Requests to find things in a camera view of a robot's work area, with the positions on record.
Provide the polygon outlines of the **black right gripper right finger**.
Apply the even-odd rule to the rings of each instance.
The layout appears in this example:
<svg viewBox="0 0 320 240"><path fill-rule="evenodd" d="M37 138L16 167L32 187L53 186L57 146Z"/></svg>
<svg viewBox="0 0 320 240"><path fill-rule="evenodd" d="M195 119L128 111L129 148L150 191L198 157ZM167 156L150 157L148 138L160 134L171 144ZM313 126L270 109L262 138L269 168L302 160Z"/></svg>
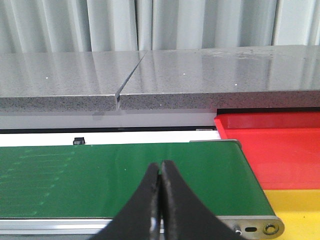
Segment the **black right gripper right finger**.
<svg viewBox="0 0 320 240"><path fill-rule="evenodd" d="M172 160L161 165L161 203L166 240L244 239L200 201Z"/></svg>

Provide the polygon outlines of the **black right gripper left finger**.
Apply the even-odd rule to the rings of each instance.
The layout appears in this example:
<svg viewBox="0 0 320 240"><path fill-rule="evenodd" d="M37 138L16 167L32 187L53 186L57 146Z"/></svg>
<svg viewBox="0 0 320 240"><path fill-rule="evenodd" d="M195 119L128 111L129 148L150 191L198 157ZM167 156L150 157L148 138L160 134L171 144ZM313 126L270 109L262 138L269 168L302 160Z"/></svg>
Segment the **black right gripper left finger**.
<svg viewBox="0 0 320 240"><path fill-rule="evenodd" d="M159 240L159 166L151 163L128 202L91 240Z"/></svg>

